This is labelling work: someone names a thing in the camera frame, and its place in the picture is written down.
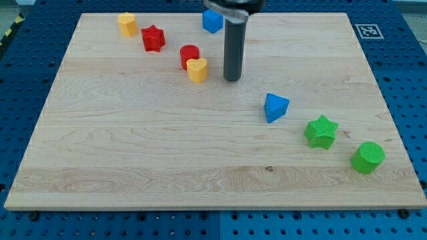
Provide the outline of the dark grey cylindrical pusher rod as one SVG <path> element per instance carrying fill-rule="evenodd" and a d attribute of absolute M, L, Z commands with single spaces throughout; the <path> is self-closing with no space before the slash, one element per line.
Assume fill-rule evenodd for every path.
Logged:
<path fill-rule="evenodd" d="M 241 19 L 226 17 L 224 35 L 224 79 L 238 81 L 242 77 L 246 24 L 248 16 Z"/>

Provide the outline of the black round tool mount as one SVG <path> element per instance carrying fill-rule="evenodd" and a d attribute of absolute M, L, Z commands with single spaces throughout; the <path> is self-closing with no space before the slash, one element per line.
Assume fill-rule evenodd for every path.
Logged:
<path fill-rule="evenodd" d="M 260 12 L 266 0 L 203 0 L 208 9 L 234 19 L 247 19 L 250 15 Z"/>

